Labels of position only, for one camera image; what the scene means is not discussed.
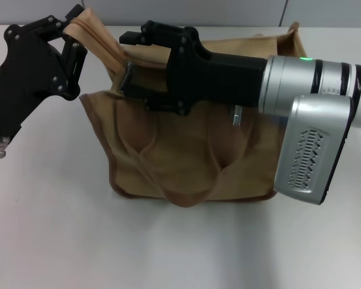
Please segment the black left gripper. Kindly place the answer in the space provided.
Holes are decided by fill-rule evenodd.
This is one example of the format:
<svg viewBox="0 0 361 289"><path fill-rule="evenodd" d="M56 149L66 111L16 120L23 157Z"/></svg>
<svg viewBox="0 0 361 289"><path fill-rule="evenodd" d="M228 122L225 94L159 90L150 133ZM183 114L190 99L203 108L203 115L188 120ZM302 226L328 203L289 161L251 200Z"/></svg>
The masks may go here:
<svg viewBox="0 0 361 289"><path fill-rule="evenodd" d="M24 26L10 25L4 39L7 56L0 65L0 136L14 138L23 121L48 97L72 101L80 94L79 78L87 49L63 36L63 51L52 45L63 30L84 11L76 4L59 20L50 15Z"/></svg>

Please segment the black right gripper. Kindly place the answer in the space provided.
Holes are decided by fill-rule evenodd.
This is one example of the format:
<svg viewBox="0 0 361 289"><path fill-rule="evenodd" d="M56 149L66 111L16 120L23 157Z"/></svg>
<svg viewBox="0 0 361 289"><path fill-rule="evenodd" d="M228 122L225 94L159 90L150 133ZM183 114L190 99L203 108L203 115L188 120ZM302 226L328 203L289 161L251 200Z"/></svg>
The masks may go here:
<svg viewBox="0 0 361 289"><path fill-rule="evenodd" d="M121 94L142 101L148 111L172 112L184 116L200 101L255 108L258 105L267 60L212 52L206 49L198 31L152 20L140 32L127 31L119 37L124 45L157 45L171 49L166 67L167 92L132 83L138 68L126 65Z"/></svg>

